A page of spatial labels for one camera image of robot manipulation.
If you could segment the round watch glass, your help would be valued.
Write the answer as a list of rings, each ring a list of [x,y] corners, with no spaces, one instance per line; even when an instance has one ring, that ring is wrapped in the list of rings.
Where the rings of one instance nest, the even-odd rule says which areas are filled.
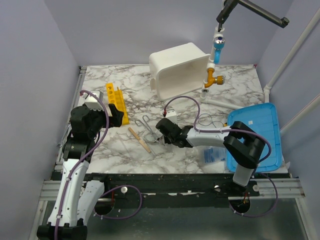
[[[159,137],[155,133],[149,132],[144,136],[144,140],[147,143],[158,143],[159,142]]]

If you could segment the yellow test tube rack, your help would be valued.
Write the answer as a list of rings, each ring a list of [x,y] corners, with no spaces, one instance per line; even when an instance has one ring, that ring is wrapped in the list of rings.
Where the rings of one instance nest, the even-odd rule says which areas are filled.
[[[105,87],[108,97],[108,103],[114,104],[119,111],[124,113],[124,116],[122,118],[122,125],[129,125],[130,121],[122,90],[119,89],[119,87],[114,88],[113,83],[107,83]]]

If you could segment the white plastic tub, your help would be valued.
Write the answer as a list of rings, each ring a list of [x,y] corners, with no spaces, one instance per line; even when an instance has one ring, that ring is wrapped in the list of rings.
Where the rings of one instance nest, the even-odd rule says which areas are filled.
[[[160,101],[201,89],[209,56],[192,42],[152,53],[150,89]]]

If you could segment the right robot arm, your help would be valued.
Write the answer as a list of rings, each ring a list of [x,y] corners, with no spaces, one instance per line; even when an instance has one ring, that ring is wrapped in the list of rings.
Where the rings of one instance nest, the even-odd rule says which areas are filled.
[[[248,190],[248,183],[258,164],[269,157],[272,147],[267,139],[241,121],[231,126],[198,129],[187,125],[180,128],[168,118],[161,119],[155,128],[164,136],[167,144],[179,148],[200,146],[225,148],[237,162],[230,191],[241,196]]]

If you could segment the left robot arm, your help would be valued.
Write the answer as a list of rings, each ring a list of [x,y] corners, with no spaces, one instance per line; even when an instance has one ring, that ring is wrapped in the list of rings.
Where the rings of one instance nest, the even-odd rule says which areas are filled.
[[[36,236],[40,240],[85,240],[88,219],[98,197],[110,194],[111,185],[104,180],[90,180],[81,195],[83,181],[94,150],[104,139],[101,129],[119,128],[124,113],[110,103],[101,107],[84,103],[72,109],[71,130],[62,147],[62,173],[54,208]]]

